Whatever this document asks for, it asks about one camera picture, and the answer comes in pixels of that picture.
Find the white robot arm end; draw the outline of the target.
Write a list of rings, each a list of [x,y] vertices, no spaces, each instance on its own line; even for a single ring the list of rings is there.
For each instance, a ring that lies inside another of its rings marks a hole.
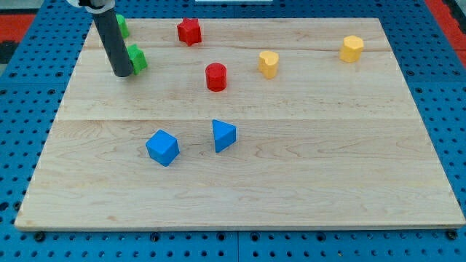
[[[116,5],[115,0],[66,0],[72,7],[84,7],[91,14],[101,14]]]

